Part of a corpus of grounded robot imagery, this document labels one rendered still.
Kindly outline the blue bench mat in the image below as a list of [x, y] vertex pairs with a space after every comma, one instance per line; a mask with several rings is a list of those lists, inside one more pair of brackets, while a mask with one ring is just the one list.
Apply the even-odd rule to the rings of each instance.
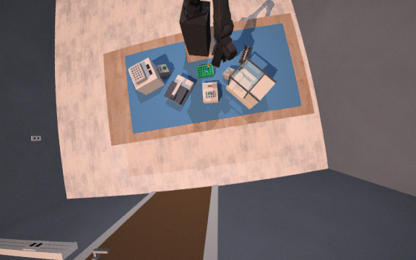
[[[221, 61], [218, 68], [213, 66], [211, 77], [198, 78], [196, 67], [211, 64], [213, 58], [187, 63], [184, 41], [125, 56], [133, 134], [302, 106], [283, 24], [236, 30], [230, 37], [238, 54]], [[222, 77], [228, 67], [236, 69], [241, 64], [244, 45], [252, 47], [249, 59], [277, 81], [251, 109], [226, 90], [228, 81]], [[145, 95], [136, 90], [128, 69], [147, 58], [156, 66], [166, 64], [171, 75], [162, 79], [164, 86]], [[194, 83], [183, 106], [164, 96], [178, 75]], [[218, 103], [203, 102], [202, 83], [209, 82], [217, 83]]]

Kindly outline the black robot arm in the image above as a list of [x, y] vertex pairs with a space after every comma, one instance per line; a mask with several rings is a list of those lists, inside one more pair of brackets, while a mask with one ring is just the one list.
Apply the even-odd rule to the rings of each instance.
[[[183, 6], [184, 14], [187, 20], [203, 16], [207, 14], [203, 1], [200, 0], [185, 0], [186, 5]], [[214, 47], [214, 57], [212, 59], [212, 66], [220, 67], [222, 58], [227, 58], [228, 61], [235, 58], [237, 49], [230, 37], [233, 32], [233, 21], [231, 20], [231, 13], [228, 0], [212, 0], [213, 3], [213, 27], [214, 39], [217, 44]], [[187, 8], [188, 7], [188, 8]], [[218, 50], [217, 47], [221, 50]]]

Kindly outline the green tube rack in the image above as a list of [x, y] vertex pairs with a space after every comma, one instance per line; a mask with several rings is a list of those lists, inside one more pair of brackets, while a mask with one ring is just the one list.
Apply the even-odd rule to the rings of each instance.
[[[207, 71], [205, 71], [205, 69], [207, 69]], [[214, 76], [212, 64], [209, 64], [209, 67], [207, 65], [197, 66], [196, 70], [198, 78]]]

